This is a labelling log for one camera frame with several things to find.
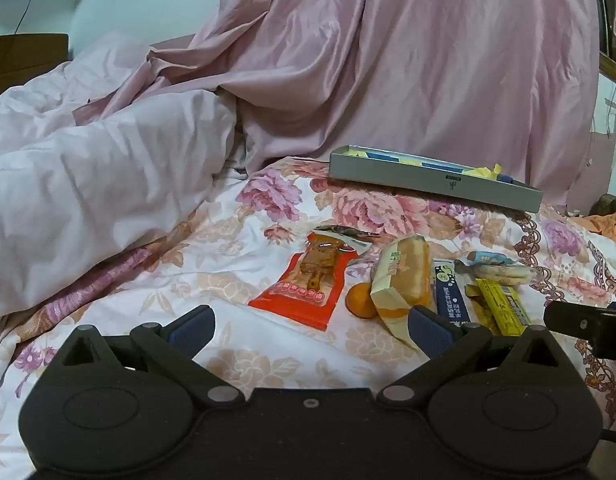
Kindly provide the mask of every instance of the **wooden headboard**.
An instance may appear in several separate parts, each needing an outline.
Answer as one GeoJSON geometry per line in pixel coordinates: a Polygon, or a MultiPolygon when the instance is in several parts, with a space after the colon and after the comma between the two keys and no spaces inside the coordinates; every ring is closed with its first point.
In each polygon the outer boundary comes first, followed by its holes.
{"type": "Polygon", "coordinates": [[[0,36],[0,95],[68,61],[67,34],[0,36]]]}

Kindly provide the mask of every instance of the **orange cloth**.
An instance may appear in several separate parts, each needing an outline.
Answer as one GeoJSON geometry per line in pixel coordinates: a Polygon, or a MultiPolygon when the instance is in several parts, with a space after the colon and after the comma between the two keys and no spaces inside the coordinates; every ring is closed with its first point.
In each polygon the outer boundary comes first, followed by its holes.
{"type": "Polygon", "coordinates": [[[600,234],[616,242],[616,213],[606,216],[571,218],[571,220],[591,233],[600,234]]]}

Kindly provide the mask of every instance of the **red snack package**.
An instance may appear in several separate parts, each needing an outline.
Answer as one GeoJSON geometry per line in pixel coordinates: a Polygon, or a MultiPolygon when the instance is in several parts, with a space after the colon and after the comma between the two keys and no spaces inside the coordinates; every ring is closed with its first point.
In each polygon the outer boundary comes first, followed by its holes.
{"type": "Polygon", "coordinates": [[[370,248],[374,237],[340,226],[316,229],[277,283],[249,305],[326,330],[344,288],[346,266],[370,248]]]}

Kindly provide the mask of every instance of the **yellow snack package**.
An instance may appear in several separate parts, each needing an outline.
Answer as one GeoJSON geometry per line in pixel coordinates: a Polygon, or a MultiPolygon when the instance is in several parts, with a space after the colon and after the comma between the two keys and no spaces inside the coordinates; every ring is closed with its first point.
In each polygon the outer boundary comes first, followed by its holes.
{"type": "Polygon", "coordinates": [[[501,335],[501,330],[497,326],[495,317],[492,315],[481,289],[477,285],[466,285],[466,297],[472,304],[472,309],[477,316],[477,322],[490,330],[492,335],[501,335]]]}
{"type": "Polygon", "coordinates": [[[502,335],[522,335],[530,318],[515,289],[491,280],[476,281],[502,335]]]}

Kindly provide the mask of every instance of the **cable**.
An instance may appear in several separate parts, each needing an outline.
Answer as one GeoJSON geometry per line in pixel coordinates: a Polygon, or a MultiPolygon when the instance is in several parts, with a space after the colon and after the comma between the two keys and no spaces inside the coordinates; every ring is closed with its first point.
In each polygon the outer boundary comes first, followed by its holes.
{"type": "Polygon", "coordinates": [[[606,116],[606,133],[608,134],[609,140],[610,140],[610,110],[611,110],[611,105],[614,104],[614,95],[616,93],[616,62],[614,61],[613,61],[613,66],[614,66],[614,72],[615,72],[614,89],[613,89],[613,95],[610,98],[610,104],[608,105],[608,115],[606,116]]]}
{"type": "Polygon", "coordinates": [[[19,32],[19,27],[21,27],[21,23],[24,21],[24,18],[26,17],[26,14],[28,13],[28,9],[30,8],[31,2],[32,0],[28,0],[28,5],[26,6],[26,10],[24,10],[24,13],[21,16],[21,19],[19,20],[19,23],[17,24],[17,28],[15,29],[15,33],[12,35],[12,41],[10,42],[10,46],[8,47],[8,49],[6,49],[6,51],[3,53],[0,59],[0,65],[3,63],[3,60],[6,59],[6,57],[8,57],[8,54],[10,54],[10,51],[12,50],[12,47],[15,44],[16,36],[17,36],[17,33],[19,32]]]}
{"type": "Polygon", "coordinates": [[[600,440],[606,440],[607,442],[613,442],[616,444],[616,431],[602,430],[600,440]]]}

